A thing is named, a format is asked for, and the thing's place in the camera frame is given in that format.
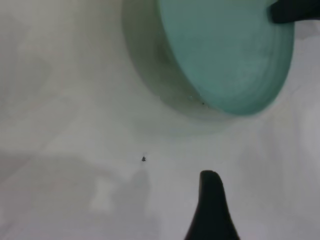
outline white background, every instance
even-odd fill
[[[242,239],[319,239],[320,23],[271,107],[221,119],[139,72],[136,2],[0,0],[0,240],[182,240],[206,169]]]

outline teal plastic disc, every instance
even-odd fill
[[[273,24],[272,0],[158,0],[173,57],[210,107],[249,115],[278,95],[290,68],[294,24]]]

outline teal round lid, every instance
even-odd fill
[[[291,63],[294,25],[273,24],[273,0],[158,0],[174,58],[210,107],[257,113],[281,90]]]

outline black object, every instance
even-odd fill
[[[270,7],[274,23],[320,19],[320,0],[278,0]]]
[[[202,171],[199,202],[185,240],[239,239],[220,176],[213,171]]]

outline round container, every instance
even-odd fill
[[[168,47],[210,107],[255,114],[286,80],[294,24],[273,24],[272,0],[158,0]]]

